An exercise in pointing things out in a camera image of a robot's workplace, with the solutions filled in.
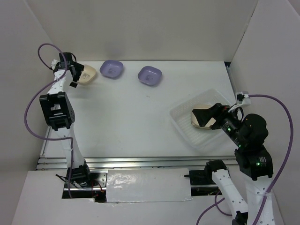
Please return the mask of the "cream panda plate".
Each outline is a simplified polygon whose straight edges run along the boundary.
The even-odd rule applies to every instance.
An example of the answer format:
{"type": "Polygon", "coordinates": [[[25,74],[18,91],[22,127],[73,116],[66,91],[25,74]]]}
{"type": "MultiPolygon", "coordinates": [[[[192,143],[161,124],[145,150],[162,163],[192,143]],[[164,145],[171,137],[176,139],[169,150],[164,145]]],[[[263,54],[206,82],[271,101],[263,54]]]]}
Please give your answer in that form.
{"type": "Polygon", "coordinates": [[[214,118],[208,119],[206,110],[210,109],[212,105],[197,104],[194,105],[191,111],[191,124],[197,129],[211,130],[211,126],[216,122],[214,118]]]}
{"type": "Polygon", "coordinates": [[[79,85],[88,85],[94,80],[96,75],[97,75],[97,71],[95,68],[89,65],[84,65],[84,69],[77,83],[79,85]]]}

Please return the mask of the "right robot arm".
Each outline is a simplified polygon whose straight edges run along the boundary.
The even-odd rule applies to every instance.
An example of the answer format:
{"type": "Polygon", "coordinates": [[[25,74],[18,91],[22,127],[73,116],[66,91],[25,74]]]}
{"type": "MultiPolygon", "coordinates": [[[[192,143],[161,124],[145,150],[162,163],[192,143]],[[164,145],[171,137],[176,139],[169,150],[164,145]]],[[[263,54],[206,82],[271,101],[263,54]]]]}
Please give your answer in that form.
{"type": "Polygon", "coordinates": [[[269,134],[267,123],[253,113],[240,120],[237,110],[235,106],[216,103],[207,109],[194,108],[192,114],[199,127],[221,129],[237,146],[234,155],[243,174],[247,200],[238,192],[222,160],[207,162],[204,178],[218,186],[230,208],[233,225],[273,225],[272,197],[269,195],[273,162],[264,146],[269,134]]]}

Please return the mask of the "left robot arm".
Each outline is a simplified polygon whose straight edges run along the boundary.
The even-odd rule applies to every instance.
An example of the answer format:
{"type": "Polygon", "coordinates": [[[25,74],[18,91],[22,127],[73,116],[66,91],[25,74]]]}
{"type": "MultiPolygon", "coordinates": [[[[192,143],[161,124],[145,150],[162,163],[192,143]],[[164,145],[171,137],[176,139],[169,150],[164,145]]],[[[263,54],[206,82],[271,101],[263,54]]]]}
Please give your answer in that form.
{"type": "Polygon", "coordinates": [[[72,184],[87,187],[92,174],[82,156],[74,133],[75,112],[68,99],[70,87],[76,88],[84,65],[70,52],[59,53],[60,61],[54,66],[55,82],[47,94],[39,97],[45,121],[62,139],[61,145],[67,161],[67,179],[72,184]]]}

